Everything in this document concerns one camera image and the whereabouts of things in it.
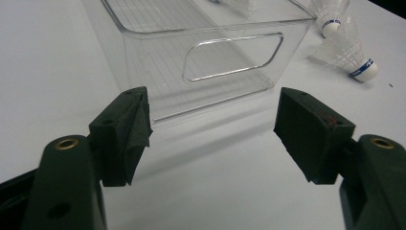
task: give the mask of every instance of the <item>plastic box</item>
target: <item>plastic box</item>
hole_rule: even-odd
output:
[[[291,0],[83,0],[122,90],[153,123],[264,92],[316,15]]]

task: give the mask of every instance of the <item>tabletop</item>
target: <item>tabletop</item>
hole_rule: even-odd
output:
[[[103,188],[109,229],[344,229],[334,185],[307,183],[273,132],[282,87],[307,92],[406,146],[406,21],[367,0],[348,8],[376,79],[356,82],[307,57],[312,26],[265,93],[153,127],[132,186]],[[120,93],[79,0],[0,1],[0,182],[88,124]]]

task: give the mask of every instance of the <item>clear plastic container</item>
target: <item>clear plastic container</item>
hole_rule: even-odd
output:
[[[264,92],[316,15],[292,0],[83,0],[122,90],[153,123]]]

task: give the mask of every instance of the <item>shuttlecock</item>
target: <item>shuttlecock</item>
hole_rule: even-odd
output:
[[[256,0],[210,0],[216,3],[224,3],[244,16],[251,16],[256,9]]]
[[[376,63],[364,56],[352,17],[347,17],[309,58],[330,68],[341,68],[350,77],[362,82],[375,78],[378,73]]]
[[[329,37],[341,24],[350,0],[311,0],[309,8],[317,14],[316,26]]]

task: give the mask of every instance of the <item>blue band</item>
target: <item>blue band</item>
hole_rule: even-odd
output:
[[[357,77],[358,75],[362,74],[364,71],[366,71],[371,65],[373,65],[373,60],[369,59],[367,63],[362,65],[359,69],[355,70],[352,73],[349,73],[349,76],[352,78]]]
[[[328,25],[328,24],[330,24],[330,23],[338,23],[338,24],[341,25],[341,21],[340,21],[340,20],[338,20],[338,19],[332,19],[332,20],[327,21],[325,24],[323,24],[322,29],[323,29],[326,25]]]

